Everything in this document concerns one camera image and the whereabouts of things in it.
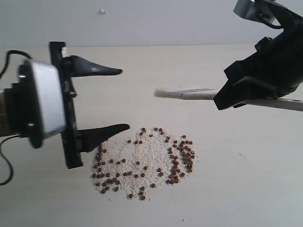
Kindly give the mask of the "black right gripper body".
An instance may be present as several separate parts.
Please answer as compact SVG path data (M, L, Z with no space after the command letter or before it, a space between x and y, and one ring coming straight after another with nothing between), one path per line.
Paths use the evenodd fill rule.
M271 97L294 92L303 82L303 18L285 7L269 7L283 29L275 38L264 37L256 52L225 69L227 79L250 76L277 86Z

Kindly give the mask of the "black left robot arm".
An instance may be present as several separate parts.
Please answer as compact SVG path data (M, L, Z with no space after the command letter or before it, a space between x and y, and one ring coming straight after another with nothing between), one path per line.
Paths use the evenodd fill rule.
M77 168L83 165L82 152L91 152L107 139L128 130L129 125L78 130L73 102L77 92L72 78L115 76L122 70L68 55L65 42L50 42L49 53L50 63L33 60L18 50L6 53L5 64L13 54L24 56L24 61L18 68L18 82L0 93L0 134L28 138L34 148L60 134L66 166Z

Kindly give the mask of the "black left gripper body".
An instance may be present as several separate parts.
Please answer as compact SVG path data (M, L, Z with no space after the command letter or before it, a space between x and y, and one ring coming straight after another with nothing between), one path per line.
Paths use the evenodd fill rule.
M77 168L83 165L80 153L78 152L78 130L73 104L73 99L76 97L77 93L71 81L71 73L64 64L64 58L69 57L65 53L65 50L66 44L64 42L49 43L51 61L49 64L57 68L62 88L66 128L60 135L62 138L65 163L68 168ZM27 53L21 51L12 50L8 52L8 55L16 53L24 55L24 60L32 60ZM22 91L23 89L19 82L18 68L18 82L13 83L12 86L7 89L7 130L10 134L18 134L22 138L27 138L25 123L27 117L26 111L23 109L26 105L24 104L24 99L21 97Z

